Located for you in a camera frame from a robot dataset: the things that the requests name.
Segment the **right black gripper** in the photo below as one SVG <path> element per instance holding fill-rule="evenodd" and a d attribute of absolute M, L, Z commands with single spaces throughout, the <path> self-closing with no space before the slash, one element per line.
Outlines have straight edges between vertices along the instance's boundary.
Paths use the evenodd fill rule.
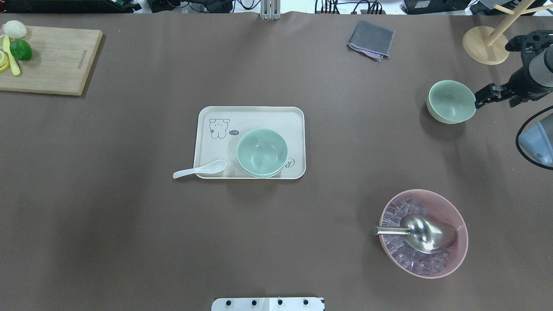
<path fill-rule="evenodd" d="M 503 86 L 490 83 L 477 91 L 475 108 L 480 109 L 492 102 L 509 101 L 511 108 L 528 101 L 537 101 L 552 92 L 553 74 L 547 67 L 530 69 L 522 67 Z"/>

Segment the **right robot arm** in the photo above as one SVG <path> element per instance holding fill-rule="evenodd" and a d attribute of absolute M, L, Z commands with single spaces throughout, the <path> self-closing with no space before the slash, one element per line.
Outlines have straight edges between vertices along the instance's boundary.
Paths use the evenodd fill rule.
<path fill-rule="evenodd" d="M 509 78 L 507 83 L 497 86 L 490 83 L 475 94 L 475 108 L 482 108 L 491 102 L 509 101 L 511 108 L 528 101 L 537 101 L 552 93 L 552 49 L 549 43 L 521 43 L 520 47 L 507 44 L 506 49 L 519 51 L 523 66 Z M 546 108 L 527 119 L 517 132 L 515 146 L 518 152 L 531 164 L 552 169 L 552 108 Z"/>

